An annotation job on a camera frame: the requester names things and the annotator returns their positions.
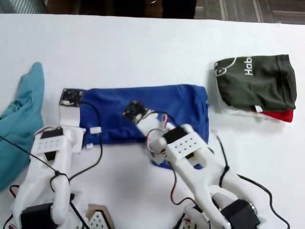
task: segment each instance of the floor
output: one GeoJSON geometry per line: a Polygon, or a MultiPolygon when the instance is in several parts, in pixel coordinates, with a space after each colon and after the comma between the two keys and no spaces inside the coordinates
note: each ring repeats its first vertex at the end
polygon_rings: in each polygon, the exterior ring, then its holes
{"type": "MultiPolygon", "coordinates": [[[[49,0],[48,2],[50,13],[75,14],[75,8],[78,8],[79,14],[113,15],[112,0],[49,0]],[[88,4],[80,3],[75,6],[75,2],[92,2],[93,10],[90,10],[88,4]]],[[[146,4],[145,16],[162,17],[162,0],[157,0],[154,4],[146,4]]],[[[305,24],[305,0],[197,0],[195,19],[305,24]]]]}
{"type": "Polygon", "coordinates": [[[305,24],[305,0],[197,0],[195,18],[305,24]]]}

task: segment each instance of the teal cloth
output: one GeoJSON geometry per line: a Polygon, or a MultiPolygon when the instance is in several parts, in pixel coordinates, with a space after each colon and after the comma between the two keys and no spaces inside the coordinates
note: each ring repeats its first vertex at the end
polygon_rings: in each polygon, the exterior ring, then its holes
{"type": "MultiPolygon", "coordinates": [[[[43,95],[42,64],[36,62],[30,72],[21,77],[16,100],[0,117],[0,136],[30,152],[33,136],[43,126],[43,95]]],[[[0,139],[0,191],[13,182],[28,164],[27,154],[0,139]]]]}

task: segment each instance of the white table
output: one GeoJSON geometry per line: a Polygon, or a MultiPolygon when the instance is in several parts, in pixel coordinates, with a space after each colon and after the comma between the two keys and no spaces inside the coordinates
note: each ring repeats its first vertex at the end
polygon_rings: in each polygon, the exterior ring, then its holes
{"type": "MultiPolygon", "coordinates": [[[[197,84],[209,94],[210,129],[218,131],[229,162],[274,195],[274,207],[293,229],[305,228],[305,26],[226,21],[134,19],[95,16],[0,15],[0,112],[13,99],[33,62],[43,64],[46,125],[58,123],[63,87],[90,89],[197,84]],[[258,122],[219,114],[213,63],[226,57],[290,54],[298,98],[294,121],[258,122]]],[[[211,145],[219,146],[213,135],[211,145]]],[[[73,172],[93,163],[99,149],[73,159],[73,172]]],[[[24,174],[15,183],[20,184],[24,174]]],[[[91,203],[105,204],[118,229],[171,228],[183,206],[169,194],[172,171],[151,165],[142,145],[105,146],[101,163],[73,181],[91,203]]],[[[253,190],[268,202],[267,195],[253,190]]],[[[190,195],[179,179],[175,199],[190,195]]],[[[0,224],[12,198],[0,193],[0,224]]],[[[285,225],[276,217],[275,228],[285,225]]]]}

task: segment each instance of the red cloth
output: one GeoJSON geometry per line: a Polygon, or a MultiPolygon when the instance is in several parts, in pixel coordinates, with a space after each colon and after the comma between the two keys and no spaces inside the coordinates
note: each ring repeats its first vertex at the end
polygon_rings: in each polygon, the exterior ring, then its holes
{"type": "Polygon", "coordinates": [[[272,118],[276,118],[278,120],[282,120],[284,122],[292,122],[292,119],[294,117],[294,111],[293,110],[287,110],[284,112],[261,112],[261,114],[270,116],[272,118]]]}

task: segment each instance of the folded clothing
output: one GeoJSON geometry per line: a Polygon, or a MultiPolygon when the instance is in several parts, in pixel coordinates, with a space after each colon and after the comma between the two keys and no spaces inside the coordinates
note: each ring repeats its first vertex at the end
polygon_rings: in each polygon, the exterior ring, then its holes
{"type": "Polygon", "coordinates": [[[246,56],[214,65],[222,100],[245,111],[295,109],[295,73],[288,55],[246,56]]]}
{"type": "Polygon", "coordinates": [[[292,122],[292,119],[294,117],[294,111],[293,110],[287,110],[287,111],[283,111],[283,112],[262,112],[262,114],[278,119],[278,120],[282,120],[284,122],[292,122]]]}
{"type": "MultiPolygon", "coordinates": [[[[0,116],[0,136],[31,151],[34,133],[42,128],[44,78],[41,63],[21,77],[17,98],[0,116]]],[[[0,191],[29,164],[29,156],[0,139],[0,191]]]]}
{"type": "MultiPolygon", "coordinates": [[[[132,100],[138,100],[153,110],[165,111],[179,124],[188,123],[207,142],[209,120],[207,93],[196,85],[168,85],[157,87],[91,89],[84,92],[83,101],[97,107],[102,116],[103,144],[144,142],[145,136],[122,113],[132,100]]],[[[98,126],[92,107],[81,106],[80,127],[86,128],[85,144],[99,144],[98,135],[91,135],[90,127],[98,126]]]]}

